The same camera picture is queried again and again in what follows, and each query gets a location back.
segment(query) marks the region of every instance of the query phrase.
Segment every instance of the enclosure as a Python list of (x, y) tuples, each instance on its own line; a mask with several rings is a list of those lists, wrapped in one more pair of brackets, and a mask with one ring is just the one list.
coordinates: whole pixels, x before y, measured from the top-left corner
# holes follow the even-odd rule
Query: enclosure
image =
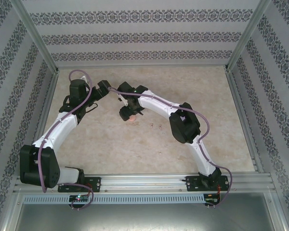
[[(210, 157), (232, 172), (221, 206), (188, 190), (197, 162), (169, 120), (123, 121), (112, 92), (55, 153), (100, 177), (86, 212), (75, 193), (23, 184), (20, 150), (51, 127), (74, 69), (202, 113)], [(0, 230), (216, 228), (289, 230), (289, 0), (0, 0)]]

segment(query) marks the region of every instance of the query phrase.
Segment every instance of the perforated rail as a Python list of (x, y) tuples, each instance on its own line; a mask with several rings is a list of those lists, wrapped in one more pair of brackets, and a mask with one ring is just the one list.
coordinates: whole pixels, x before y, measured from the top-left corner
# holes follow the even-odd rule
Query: perforated rail
[[(26, 195), (23, 204), (52, 204), (69, 203), (69, 195)], [(203, 194), (160, 194), (160, 195), (95, 195), (93, 204), (184, 204), (204, 203)]]

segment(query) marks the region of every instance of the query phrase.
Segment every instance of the wall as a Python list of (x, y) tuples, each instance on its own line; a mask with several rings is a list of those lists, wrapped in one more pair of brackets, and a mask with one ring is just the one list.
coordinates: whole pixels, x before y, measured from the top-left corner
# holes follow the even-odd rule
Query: wall
[(257, 151), (289, 223), (289, 0), (273, 0), (233, 76)]
[(0, 216), (32, 143), (52, 73), (8, 0), (0, 0)]
[(227, 64), (259, 0), (25, 0), (59, 67)]

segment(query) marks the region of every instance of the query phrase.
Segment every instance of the marble surface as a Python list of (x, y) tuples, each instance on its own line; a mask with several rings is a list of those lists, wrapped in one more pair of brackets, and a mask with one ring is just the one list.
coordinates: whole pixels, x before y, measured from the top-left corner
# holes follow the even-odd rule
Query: marble surface
[[(127, 81), (144, 85), (174, 103), (188, 102), (210, 122), (204, 139), (215, 163), (231, 171), (254, 171), (223, 67), (142, 67), (86, 69), (97, 85), (102, 79), (117, 88)], [(68, 74), (61, 70), (46, 128), (57, 117), (69, 94)], [(74, 73), (79, 78), (82, 73)], [(175, 140), (169, 121), (145, 109), (134, 122), (124, 122), (123, 106), (114, 93), (97, 102), (63, 142), (57, 159), (60, 166), (79, 167), (86, 174), (198, 172), (187, 146)], [(201, 131), (206, 131), (203, 120)]]

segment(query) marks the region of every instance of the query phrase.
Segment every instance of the floor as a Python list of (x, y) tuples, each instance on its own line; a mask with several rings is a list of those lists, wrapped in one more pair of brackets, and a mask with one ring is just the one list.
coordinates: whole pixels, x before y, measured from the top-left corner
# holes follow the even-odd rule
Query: floor
[[(46, 128), (53, 123), (69, 94), (70, 71), (60, 71)], [(85, 71), (94, 85), (105, 79), (117, 88), (127, 81), (133, 87), (144, 85), (174, 103), (191, 104), (210, 122), (211, 130), (204, 143), (214, 162), (231, 171), (254, 171), (222, 66), (118, 67)], [(75, 73), (72, 78), (82, 75)], [(172, 136), (168, 120), (144, 110), (144, 115), (137, 115), (134, 122), (124, 122), (118, 114), (123, 103), (114, 93), (97, 104), (98, 108), (86, 114), (63, 142), (56, 154), (59, 165), (79, 167), (86, 174), (198, 172), (187, 146)], [(202, 120), (200, 123), (204, 133), (206, 125)]]

